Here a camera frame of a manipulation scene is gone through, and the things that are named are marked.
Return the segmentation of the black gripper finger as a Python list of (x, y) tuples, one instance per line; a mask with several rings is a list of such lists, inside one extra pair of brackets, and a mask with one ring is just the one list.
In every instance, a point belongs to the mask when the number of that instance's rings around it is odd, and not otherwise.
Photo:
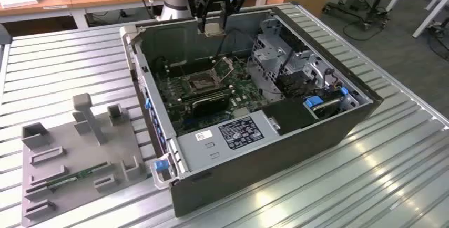
[(221, 11), (221, 28), (226, 28), (228, 18), (230, 15), (240, 12), (246, 0), (224, 0)]
[(192, 16), (198, 19), (198, 29), (205, 32), (208, 9), (212, 0), (188, 0)]

